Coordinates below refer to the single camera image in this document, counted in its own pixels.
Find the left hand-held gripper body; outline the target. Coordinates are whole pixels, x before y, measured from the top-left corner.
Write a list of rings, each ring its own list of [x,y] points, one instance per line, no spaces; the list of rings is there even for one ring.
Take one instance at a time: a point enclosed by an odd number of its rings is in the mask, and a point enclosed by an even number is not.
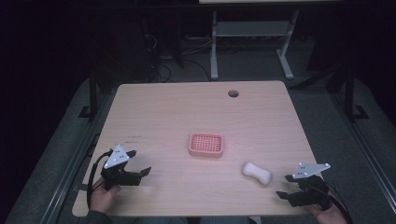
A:
[[[139,173],[127,172],[125,170],[130,157],[126,154],[123,146],[117,145],[105,162],[101,176],[105,180],[105,189],[109,190],[113,186],[138,186],[141,176]]]

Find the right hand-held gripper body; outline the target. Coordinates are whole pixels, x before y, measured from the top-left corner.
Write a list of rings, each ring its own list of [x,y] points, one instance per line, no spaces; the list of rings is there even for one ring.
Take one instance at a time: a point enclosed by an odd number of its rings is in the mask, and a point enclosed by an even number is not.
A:
[[[330,208],[331,202],[328,196],[329,188],[319,176],[322,171],[330,169],[329,163],[299,163],[298,169],[292,174],[300,192],[290,194],[288,199],[292,207],[318,204],[322,211]]]

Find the white soap bar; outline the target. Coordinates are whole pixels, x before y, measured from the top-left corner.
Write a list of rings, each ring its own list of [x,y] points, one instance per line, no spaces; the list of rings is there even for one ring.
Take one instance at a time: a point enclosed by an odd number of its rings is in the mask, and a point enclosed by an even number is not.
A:
[[[272,173],[266,169],[262,169],[253,162],[245,162],[242,167],[242,174],[256,179],[260,184],[267,186],[272,180]]]

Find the pink soap dish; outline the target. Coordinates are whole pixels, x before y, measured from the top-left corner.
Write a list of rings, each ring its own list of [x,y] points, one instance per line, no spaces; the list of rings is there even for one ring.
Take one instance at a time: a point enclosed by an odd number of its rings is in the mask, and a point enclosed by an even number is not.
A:
[[[223,155],[223,136],[219,133],[192,133],[189,153],[195,157],[220,158]]]

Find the person's left hand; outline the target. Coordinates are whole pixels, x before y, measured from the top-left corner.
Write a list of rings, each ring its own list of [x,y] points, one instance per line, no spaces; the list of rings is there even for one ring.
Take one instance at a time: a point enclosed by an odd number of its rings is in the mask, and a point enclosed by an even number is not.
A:
[[[116,196],[120,192],[120,186],[113,186],[111,189],[106,190],[104,187],[105,180],[100,177],[93,185],[92,185],[92,196],[90,199],[91,206],[90,209],[92,211],[101,212],[106,214],[114,202],[116,201]]]

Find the person's right hand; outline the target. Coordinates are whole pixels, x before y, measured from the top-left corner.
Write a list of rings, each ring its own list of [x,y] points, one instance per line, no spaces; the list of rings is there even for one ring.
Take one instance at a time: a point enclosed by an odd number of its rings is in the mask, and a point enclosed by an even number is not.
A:
[[[347,224],[347,220],[342,211],[334,204],[325,211],[317,204],[311,204],[304,207],[304,209],[315,217],[318,224]]]

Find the black metal stand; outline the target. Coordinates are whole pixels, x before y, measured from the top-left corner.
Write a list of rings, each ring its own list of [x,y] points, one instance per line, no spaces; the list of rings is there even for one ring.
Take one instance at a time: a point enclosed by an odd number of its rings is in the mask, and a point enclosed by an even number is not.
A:
[[[356,119],[368,119],[368,115],[361,105],[354,104],[355,78],[353,70],[348,65],[345,74],[345,97],[344,112],[349,121],[354,122]]]
[[[78,116],[93,121],[98,111],[97,79],[94,68],[90,72],[89,77],[89,103],[89,105],[85,105],[81,108]]]

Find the white metal stand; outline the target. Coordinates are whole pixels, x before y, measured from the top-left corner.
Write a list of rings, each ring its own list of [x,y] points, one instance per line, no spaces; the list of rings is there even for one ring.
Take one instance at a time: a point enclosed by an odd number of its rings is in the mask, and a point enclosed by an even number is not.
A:
[[[286,79],[294,79],[286,54],[298,16],[299,10],[296,9],[288,21],[218,21],[217,12],[214,12],[212,14],[210,78],[212,80],[219,78],[217,57],[219,37],[283,37],[283,46],[276,50],[276,55]]]

